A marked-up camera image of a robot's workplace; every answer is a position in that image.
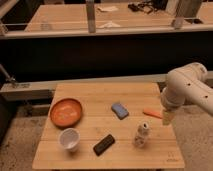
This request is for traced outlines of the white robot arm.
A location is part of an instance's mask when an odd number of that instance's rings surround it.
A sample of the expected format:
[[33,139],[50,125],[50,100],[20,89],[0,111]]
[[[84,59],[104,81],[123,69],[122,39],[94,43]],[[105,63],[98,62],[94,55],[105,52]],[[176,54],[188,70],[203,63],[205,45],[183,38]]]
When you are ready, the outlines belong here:
[[213,117],[213,89],[205,84],[207,74],[206,67],[198,62],[175,68],[167,73],[166,86],[160,95],[163,125],[171,123],[174,112],[186,100]]

